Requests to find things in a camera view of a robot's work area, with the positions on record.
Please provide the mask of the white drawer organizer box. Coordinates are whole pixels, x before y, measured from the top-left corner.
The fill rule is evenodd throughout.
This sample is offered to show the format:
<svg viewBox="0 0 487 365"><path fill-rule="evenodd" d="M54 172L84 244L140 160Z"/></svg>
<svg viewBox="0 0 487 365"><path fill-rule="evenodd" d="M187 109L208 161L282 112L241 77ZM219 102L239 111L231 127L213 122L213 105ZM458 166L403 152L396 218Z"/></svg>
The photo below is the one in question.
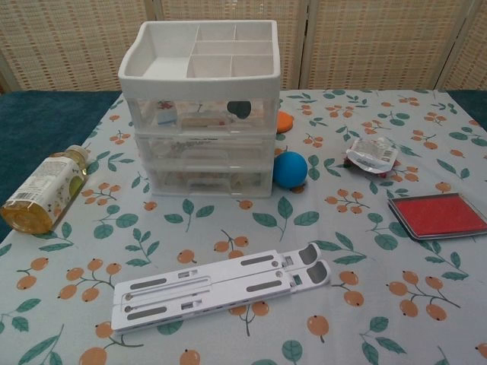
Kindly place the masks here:
<svg viewBox="0 0 487 365"><path fill-rule="evenodd" d="M147 21L119 67L129 100L276 99L280 91L277 23L272 20ZM276 131L248 135L153 135L162 137L274 138ZM189 172L273 172L273 160L258 169Z"/></svg>

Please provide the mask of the bottle of yellow liquid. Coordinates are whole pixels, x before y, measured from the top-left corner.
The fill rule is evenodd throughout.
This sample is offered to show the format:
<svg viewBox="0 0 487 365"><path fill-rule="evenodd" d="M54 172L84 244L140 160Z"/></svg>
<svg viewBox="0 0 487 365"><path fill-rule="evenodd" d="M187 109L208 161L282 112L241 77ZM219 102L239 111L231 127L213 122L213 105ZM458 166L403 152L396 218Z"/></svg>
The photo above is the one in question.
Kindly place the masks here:
<svg viewBox="0 0 487 365"><path fill-rule="evenodd" d="M47 157L0 208L6 224L19 232L51 231L87 179L88 152L72 145Z"/></svg>

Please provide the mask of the orange ball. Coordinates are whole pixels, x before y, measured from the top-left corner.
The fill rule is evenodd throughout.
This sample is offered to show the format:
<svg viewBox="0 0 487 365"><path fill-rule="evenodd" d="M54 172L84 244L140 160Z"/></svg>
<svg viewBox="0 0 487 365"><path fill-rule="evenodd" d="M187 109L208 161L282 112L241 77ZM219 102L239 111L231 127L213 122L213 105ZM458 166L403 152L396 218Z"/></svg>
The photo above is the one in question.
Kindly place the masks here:
<svg viewBox="0 0 487 365"><path fill-rule="evenodd" d="M288 132L293 128L293 125L294 125L293 115L290 115L286 112L279 110L277 114L276 132L278 134Z"/></svg>

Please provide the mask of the silver foil pouch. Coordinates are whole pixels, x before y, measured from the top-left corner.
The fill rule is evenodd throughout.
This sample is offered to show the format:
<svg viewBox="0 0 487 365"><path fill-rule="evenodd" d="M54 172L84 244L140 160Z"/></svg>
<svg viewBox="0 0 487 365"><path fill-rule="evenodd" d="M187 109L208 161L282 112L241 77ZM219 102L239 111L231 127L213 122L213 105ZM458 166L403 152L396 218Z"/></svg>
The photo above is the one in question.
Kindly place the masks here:
<svg viewBox="0 0 487 365"><path fill-rule="evenodd" d="M397 155L398 150L384 138L356 138L345 152L344 164L384 178L393 169Z"/></svg>

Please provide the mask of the red ink pad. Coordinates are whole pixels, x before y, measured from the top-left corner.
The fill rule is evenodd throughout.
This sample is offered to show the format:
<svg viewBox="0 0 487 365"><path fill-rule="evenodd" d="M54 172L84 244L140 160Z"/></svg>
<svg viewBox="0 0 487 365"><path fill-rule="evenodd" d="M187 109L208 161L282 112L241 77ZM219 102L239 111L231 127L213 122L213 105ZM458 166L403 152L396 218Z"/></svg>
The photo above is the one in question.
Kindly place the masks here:
<svg viewBox="0 0 487 365"><path fill-rule="evenodd" d="M487 234L487 216L459 193L391 198L388 205L417 241Z"/></svg>

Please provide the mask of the clear plastic drawer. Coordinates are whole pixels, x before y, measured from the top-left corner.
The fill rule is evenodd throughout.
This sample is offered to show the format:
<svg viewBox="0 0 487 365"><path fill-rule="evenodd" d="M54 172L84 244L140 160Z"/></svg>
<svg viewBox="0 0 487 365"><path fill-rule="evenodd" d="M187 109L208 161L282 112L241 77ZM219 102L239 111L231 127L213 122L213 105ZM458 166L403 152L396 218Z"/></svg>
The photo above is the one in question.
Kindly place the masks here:
<svg viewBox="0 0 487 365"><path fill-rule="evenodd" d="M153 135L258 135L276 131L276 99L129 100L135 131Z"/></svg>
<svg viewBox="0 0 487 365"><path fill-rule="evenodd" d="M135 138L142 163L161 170L258 169L270 164L274 138L162 137Z"/></svg>
<svg viewBox="0 0 487 365"><path fill-rule="evenodd" d="M155 195L224 195L268 197L272 191L269 171L189 172L147 168Z"/></svg>

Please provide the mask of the white folding laptop stand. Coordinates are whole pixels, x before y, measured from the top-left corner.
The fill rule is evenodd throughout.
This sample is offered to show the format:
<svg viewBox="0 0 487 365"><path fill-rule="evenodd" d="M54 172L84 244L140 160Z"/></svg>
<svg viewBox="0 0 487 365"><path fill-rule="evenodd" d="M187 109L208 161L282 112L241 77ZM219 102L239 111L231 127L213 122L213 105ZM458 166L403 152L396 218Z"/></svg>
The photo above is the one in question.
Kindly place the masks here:
<svg viewBox="0 0 487 365"><path fill-rule="evenodd" d="M309 243L124 281L114 289L111 328L122 335L179 322L314 289L329 277L320 248Z"/></svg>

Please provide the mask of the pink stick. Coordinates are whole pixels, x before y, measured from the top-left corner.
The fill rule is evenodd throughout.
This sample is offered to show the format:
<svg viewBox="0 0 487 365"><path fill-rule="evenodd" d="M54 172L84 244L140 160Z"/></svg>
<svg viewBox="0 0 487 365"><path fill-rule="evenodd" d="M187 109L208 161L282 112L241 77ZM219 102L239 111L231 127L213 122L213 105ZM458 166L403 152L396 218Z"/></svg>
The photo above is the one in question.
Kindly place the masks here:
<svg viewBox="0 0 487 365"><path fill-rule="evenodd" d="M213 128L226 124L222 118L188 118L181 122L183 128Z"/></svg>

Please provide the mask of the blue ball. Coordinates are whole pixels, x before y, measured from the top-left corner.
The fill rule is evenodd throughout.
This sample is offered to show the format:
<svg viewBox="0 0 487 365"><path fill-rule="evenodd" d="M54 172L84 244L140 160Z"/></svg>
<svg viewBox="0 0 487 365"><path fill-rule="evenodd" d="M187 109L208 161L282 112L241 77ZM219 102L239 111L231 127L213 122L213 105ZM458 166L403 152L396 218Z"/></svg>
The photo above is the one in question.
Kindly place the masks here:
<svg viewBox="0 0 487 365"><path fill-rule="evenodd" d="M282 188L292 189L302 184L307 176L307 162L298 153L286 151L274 159L273 180Z"/></svg>

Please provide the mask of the floral tablecloth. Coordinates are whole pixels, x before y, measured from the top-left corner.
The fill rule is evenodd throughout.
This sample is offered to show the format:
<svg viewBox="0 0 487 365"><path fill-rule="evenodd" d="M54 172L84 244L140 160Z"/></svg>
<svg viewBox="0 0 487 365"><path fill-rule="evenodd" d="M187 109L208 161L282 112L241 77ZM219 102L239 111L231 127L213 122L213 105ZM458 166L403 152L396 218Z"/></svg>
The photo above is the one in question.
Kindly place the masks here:
<svg viewBox="0 0 487 365"><path fill-rule="evenodd" d="M0 365L487 365L487 235L274 250L308 243L328 285L126 335L115 284L258 252L6 250Z"/></svg>

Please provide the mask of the small white printed card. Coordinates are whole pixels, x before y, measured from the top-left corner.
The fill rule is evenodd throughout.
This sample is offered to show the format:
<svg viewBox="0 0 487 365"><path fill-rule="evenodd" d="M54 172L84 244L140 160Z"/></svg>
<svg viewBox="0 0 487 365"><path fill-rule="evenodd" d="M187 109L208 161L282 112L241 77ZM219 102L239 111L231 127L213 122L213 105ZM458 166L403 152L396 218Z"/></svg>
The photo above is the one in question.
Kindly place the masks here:
<svg viewBox="0 0 487 365"><path fill-rule="evenodd" d="M177 121L177 108L173 102L159 101L155 116L158 125L174 124Z"/></svg>

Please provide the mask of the small black object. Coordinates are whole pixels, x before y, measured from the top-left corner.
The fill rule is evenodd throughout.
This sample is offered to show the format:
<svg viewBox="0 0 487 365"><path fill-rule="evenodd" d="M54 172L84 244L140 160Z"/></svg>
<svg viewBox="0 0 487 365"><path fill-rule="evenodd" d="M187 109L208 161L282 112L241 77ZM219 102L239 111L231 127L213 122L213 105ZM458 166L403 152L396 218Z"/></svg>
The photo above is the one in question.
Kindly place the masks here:
<svg viewBox="0 0 487 365"><path fill-rule="evenodd" d="M246 119L251 111L252 106L250 101L229 101L227 103L227 110L229 113L235 115L238 119Z"/></svg>

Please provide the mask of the woven folding screen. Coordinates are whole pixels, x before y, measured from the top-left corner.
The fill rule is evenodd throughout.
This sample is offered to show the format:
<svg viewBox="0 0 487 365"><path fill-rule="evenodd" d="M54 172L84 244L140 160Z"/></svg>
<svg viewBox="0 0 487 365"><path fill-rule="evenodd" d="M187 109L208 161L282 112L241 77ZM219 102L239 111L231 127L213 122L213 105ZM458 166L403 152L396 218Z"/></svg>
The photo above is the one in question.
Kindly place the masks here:
<svg viewBox="0 0 487 365"><path fill-rule="evenodd" d="M0 94L117 90L145 21L262 19L285 90L487 90L487 0L0 0Z"/></svg>

